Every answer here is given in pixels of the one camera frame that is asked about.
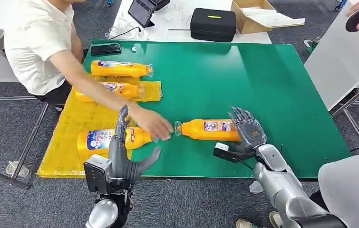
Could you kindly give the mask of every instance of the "black phone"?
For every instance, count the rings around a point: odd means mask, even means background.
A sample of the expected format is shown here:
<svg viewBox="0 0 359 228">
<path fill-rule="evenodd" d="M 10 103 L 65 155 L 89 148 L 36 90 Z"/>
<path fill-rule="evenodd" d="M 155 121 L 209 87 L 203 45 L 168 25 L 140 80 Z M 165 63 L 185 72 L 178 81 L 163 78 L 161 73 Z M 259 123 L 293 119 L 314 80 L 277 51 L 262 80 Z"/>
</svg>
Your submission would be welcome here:
<svg viewBox="0 0 359 228">
<path fill-rule="evenodd" d="M 122 46 L 119 43 L 91 47 L 91 56 L 111 55 L 111 54 L 121 54 L 121 53 L 122 53 Z"/>
</svg>

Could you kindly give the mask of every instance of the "gray carpet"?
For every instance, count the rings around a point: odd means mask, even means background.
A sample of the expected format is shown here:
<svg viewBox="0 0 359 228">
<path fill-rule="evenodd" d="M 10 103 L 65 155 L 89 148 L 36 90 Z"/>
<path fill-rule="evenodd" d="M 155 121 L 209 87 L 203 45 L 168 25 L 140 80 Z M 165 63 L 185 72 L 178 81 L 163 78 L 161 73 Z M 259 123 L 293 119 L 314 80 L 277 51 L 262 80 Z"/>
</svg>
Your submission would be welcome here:
<svg viewBox="0 0 359 228">
<path fill-rule="evenodd" d="M 292 43 L 305 60 L 302 41 L 326 31 L 336 13 L 335 2 L 328 0 L 270 1 L 280 12 L 305 17 L 303 27 L 270 32 L 273 43 Z M 89 0 L 74 5 L 75 24 L 85 47 L 91 38 L 103 38 L 112 26 L 118 1 L 108 8 L 104 0 Z M 0 83 L 0 96 L 27 95 L 20 84 Z M 0 102 L 0 171 L 8 161 L 17 160 L 42 109 L 38 101 Z M 351 108 L 359 123 L 359 107 Z M 41 179 L 35 174 L 48 146 L 58 114 L 48 111 L 29 152 L 25 165 L 30 175 L 21 180 L 32 183 L 29 191 L 0 183 L 0 228 L 77 228 L 83 227 L 93 205 L 83 179 Z M 349 148 L 359 147 L 359 139 L 344 115 L 335 119 Z M 250 181 L 232 180 L 139 180 L 134 183 L 135 208 L 130 228 L 231 228 L 238 217 L 248 217 L 269 226 L 273 210 L 266 198 L 248 191 Z M 308 194 L 317 183 L 304 183 Z"/>
</svg>

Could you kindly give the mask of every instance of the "silver robotic arm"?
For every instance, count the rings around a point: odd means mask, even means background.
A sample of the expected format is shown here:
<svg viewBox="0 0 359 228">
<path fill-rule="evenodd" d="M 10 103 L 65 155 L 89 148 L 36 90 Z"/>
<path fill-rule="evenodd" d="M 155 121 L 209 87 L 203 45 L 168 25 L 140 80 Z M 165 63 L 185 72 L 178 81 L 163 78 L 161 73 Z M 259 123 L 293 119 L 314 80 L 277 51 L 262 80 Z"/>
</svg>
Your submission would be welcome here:
<svg viewBox="0 0 359 228">
<path fill-rule="evenodd" d="M 84 163 L 88 189 L 97 194 L 96 205 L 86 222 L 87 228 L 123 227 L 132 209 L 130 181 L 139 178 L 160 156 L 161 148 L 156 147 L 142 161 L 127 158 L 125 137 L 130 121 L 125 121 L 127 114 L 128 108 L 124 106 L 109 144 L 108 158 L 94 154 Z"/>
<path fill-rule="evenodd" d="M 343 222 L 313 202 L 302 189 L 283 156 L 273 145 L 266 144 L 266 135 L 254 116 L 241 108 L 232 107 L 231 117 L 241 144 L 237 152 L 228 147 L 216 147 L 213 154 L 231 162 L 254 157 L 255 179 L 283 220 L 283 228 L 345 228 Z"/>
</svg>

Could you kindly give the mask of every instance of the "round device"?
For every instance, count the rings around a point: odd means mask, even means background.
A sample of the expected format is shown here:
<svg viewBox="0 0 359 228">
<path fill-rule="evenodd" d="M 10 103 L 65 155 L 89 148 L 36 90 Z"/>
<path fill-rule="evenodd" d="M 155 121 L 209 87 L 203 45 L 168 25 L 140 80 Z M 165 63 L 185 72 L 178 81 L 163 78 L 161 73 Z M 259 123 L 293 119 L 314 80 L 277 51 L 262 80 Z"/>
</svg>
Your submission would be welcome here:
<svg viewBox="0 0 359 228">
<path fill-rule="evenodd" d="M 350 15 L 346 21 L 346 30 L 349 32 L 357 32 L 357 25 L 359 24 L 359 10 Z"/>
</svg>

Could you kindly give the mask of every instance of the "green tabletop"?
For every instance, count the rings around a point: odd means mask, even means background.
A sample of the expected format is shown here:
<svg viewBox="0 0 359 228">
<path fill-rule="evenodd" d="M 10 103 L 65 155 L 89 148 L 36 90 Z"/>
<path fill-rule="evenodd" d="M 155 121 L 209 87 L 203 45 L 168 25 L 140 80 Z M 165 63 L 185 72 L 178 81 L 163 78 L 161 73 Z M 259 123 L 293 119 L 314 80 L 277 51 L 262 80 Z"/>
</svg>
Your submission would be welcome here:
<svg viewBox="0 0 359 228">
<path fill-rule="evenodd" d="M 111 41 L 94 40 L 92 45 Z M 349 156 L 341 134 L 300 61 L 294 47 L 284 44 L 119 41 L 122 54 L 92 60 L 153 64 L 162 84 L 158 102 L 142 102 L 174 124 L 176 120 L 227 119 L 230 106 L 249 110 L 258 118 L 267 143 L 278 149 L 299 178 L 317 178 L 319 168 Z M 132 159 L 146 157 L 158 145 L 160 159 L 145 176 L 250 178 L 241 163 L 213 156 L 215 141 L 185 136 L 148 143 Z M 254 159 L 247 161 L 253 166 Z"/>
</svg>

